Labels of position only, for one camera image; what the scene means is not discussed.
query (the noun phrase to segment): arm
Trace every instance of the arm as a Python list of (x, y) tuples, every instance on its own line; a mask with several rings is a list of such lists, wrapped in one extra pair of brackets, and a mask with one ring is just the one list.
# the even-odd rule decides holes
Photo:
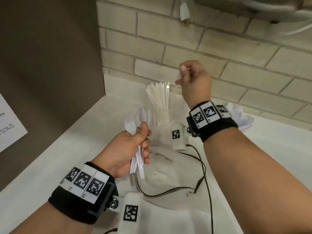
[[(192, 109), (211, 100), (212, 82), (198, 62), (180, 66)], [(211, 170), (244, 233), (312, 233), (312, 193), (236, 128), (204, 143)]]
[[(107, 147), (92, 160), (92, 163), (109, 172), (114, 177), (123, 177), (130, 171), (131, 159), (141, 144), (144, 148), (144, 163), (150, 163), (151, 135), (146, 123), (142, 123), (139, 131), (131, 136), (123, 131), (107, 145)], [(54, 208), (49, 202), (42, 205), (29, 216), (11, 234), (89, 234), (94, 225), (73, 220)]]

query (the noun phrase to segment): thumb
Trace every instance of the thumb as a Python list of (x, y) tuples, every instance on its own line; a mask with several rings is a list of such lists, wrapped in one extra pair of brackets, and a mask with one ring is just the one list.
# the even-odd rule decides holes
[(186, 66), (184, 65), (180, 66), (180, 73), (182, 76), (182, 84), (191, 82), (191, 75), (190, 75), (189, 70), (186, 68)]
[(142, 122), (138, 132), (132, 136), (132, 139), (135, 145), (139, 146), (145, 140), (148, 132), (149, 132), (149, 126), (147, 125), (146, 122)]

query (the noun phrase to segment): brown wall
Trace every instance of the brown wall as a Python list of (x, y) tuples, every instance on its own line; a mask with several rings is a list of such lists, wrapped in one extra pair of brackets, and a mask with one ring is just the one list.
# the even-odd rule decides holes
[(1, 0), (0, 93), (28, 134), (0, 153), (0, 190), (104, 96), (96, 0)]

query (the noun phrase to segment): wristband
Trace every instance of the wristband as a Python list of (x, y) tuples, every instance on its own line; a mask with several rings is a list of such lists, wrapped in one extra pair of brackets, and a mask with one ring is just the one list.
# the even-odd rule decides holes
[(115, 178), (97, 165), (86, 162), (71, 169), (48, 201), (66, 216), (94, 224), (113, 195), (118, 196)]
[(196, 105), (187, 118), (193, 137), (199, 136), (205, 142), (215, 133), (231, 127), (238, 128), (230, 113), (222, 104), (206, 101)]

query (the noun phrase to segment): hand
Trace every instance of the hand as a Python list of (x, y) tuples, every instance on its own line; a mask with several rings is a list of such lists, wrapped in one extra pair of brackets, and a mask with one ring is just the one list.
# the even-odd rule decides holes
[(198, 61), (186, 61), (180, 65), (182, 79), (176, 81), (182, 86), (182, 95), (189, 108), (211, 101), (212, 80)]
[(148, 148), (151, 141), (147, 138), (152, 132), (146, 122), (142, 122), (135, 135), (122, 131), (116, 135), (105, 149), (91, 162), (110, 173), (113, 177), (123, 177), (130, 172), (131, 159), (135, 156), (138, 146), (144, 148), (144, 163), (149, 164), (151, 153)]

